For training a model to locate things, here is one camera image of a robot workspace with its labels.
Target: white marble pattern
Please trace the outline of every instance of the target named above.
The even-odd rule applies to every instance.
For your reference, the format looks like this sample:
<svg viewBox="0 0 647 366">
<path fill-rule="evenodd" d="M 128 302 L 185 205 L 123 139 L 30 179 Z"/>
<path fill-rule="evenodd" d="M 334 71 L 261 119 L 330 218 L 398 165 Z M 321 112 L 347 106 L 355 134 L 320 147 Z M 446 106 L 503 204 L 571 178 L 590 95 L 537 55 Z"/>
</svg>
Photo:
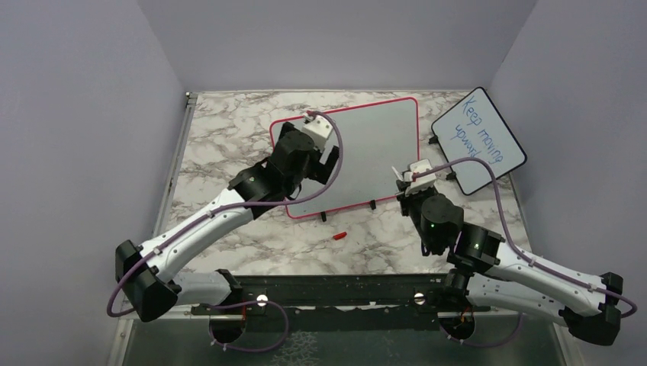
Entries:
<svg viewBox="0 0 647 366">
<path fill-rule="evenodd" d="M 177 179 L 167 228 L 189 217 L 226 188 L 238 171 L 271 152 L 269 125 L 305 110 L 331 110 L 404 96 L 418 100 L 420 157 L 432 165 L 444 158 L 427 145 L 430 125 L 466 91 L 262 91 L 204 93 Z M 465 208 L 465 220 L 503 233 L 491 187 L 466 197 L 440 175 L 437 189 Z M 500 179 L 505 215 L 515 243 L 530 249 L 508 177 Z M 332 235 L 346 231 L 339 241 Z M 423 257 L 420 239 L 395 200 L 342 210 L 318 218 L 290 219 L 277 207 L 233 231 L 191 261 L 183 271 L 227 268 L 235 275 L 355 275 L 446 272 L 444 257 Z"/>
</svg>

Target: red marker cap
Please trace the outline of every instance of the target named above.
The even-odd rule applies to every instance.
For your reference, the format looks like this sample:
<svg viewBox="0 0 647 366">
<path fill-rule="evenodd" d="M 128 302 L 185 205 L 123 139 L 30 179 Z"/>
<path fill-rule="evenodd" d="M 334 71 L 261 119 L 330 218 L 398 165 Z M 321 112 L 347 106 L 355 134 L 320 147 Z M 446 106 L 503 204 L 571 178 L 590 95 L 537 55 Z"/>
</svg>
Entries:
<svg viewBox="0 0 647 366">
<path fill-rule="evenodd" d="M 335 239 L 335 240 L 343 239 L 343 238 L 346 237 L 346 235 L 348 235 L 348 234 L 344 231 L 343 233 L 333 235 L 333 239 Z"/>
</svg>

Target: small whiteboard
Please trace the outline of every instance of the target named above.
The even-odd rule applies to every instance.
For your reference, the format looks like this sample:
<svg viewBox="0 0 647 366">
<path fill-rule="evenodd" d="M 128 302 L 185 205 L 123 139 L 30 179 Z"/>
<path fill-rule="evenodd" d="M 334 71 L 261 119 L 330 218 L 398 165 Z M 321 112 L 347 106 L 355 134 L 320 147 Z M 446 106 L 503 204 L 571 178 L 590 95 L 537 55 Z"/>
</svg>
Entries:
<svg viewBox="0 0 647 366">
<path fill-rule="evenodd" d="M 293 219 L 358 205 L 365 205 L 368 210 L 370 201 L 393 198 L 398 191 L 392 166 L 404 170 L 420 159 L 418 102 L 415 98 L 380 101 L 326 113 L 336 121 L 343 137 L 344 157 L 340 174 L 321 196 L 288 206 L 288 216 Z M 303 117 L 274 121 L 269 127 L 272 146 L 287 121 L 297 128 L 304 125 Z M 321 161 L 325 161 L 329 151 L 337 145 L 337 137 L 333 133 Z M 324 185 L 304 179 L 301 186 L 299 197 L 306 197 Z"/>
<path fill-rule="evenodd" d="M 481 87 L 431 124 L 448 162 L 466 156 L 483 159 L 497 178 L 523 165 L 527 156 L 492 100 Z M 463 194 L 472 194 L 491 181 L 477 162 L 452 167 Z"/>
</svg>

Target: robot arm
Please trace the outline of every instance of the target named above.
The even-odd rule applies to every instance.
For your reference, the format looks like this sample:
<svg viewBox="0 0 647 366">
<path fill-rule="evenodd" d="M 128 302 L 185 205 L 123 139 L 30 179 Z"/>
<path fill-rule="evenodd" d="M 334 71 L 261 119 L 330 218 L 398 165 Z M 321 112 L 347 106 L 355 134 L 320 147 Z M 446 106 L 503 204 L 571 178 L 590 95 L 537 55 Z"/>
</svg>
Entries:
<svg viewBox="0 0 647 366">
<path fill-rule="evenodd" d="M 272 202 L 283 201 L 303 179 L 326 184 L 340 158 L 335 146 L 326 162 L 320 162 L 333 130 L 316 112 L 306 116 L 301 130 L 283 124 L 271 156 L 239 172 L 206 207 L 140 246 L 130 240 L 121 243 L 115 256 L 116 279 L 139 317 L 148 322 L 175 305 L 218 303 L 227 297 L 230 289 L 224 274 L 179 275 L 179 271 L 221 237 L 273 208 Z"/>
<path fill-rule="evenodd" d="M 504 239 L 484 227 L 464 222 L 461 207 L 455 206 L 433 187 L 435 176 L 413 179 L 428 172 L 428 160 L 409 166 L 398 175 L 398 200 L 403 216 L 409 216 L 421 238 L 423 255 L 442 255 L 455 265 L 447 278 L 448 296 L 469 306 L 495 306 L 535 313 L 567 326 L 573 336 L 598 345 L 613 343 L 620 330 L 618 300 L 556 277 L 538 265 L 592 288 L 622 293 L 623 279 L 617 274 L 585 274 L 562 267 L 536 255 L 530 263 L 519 257 Z"/>
</svg>

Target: gray wall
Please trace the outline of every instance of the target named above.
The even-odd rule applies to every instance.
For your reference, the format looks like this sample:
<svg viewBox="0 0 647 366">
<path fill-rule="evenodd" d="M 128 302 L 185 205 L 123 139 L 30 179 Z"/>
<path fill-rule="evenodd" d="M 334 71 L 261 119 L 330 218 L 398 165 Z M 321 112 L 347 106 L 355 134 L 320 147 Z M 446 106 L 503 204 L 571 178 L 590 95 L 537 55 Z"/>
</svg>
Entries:
<svg viewBox="0 0 647 366">
<path fill-rule="evenodd" d="M 192 91 L 489 85 L 536 0 L 139 0 Z"/>
<path fill-rule="evenodd" d="M 183 88 L 134 0 L 0 9 L 0 364 L 104 364 L 114 248 L 150 235 Z"/>
<path fill-rule="evenodd" d="M 643 310 L 587 364 L 647 358 L 647 2 L 539 0 L 490 93 L 528 153 L 513 174 L 533 248 L 625 278 Z"/>
</svg>

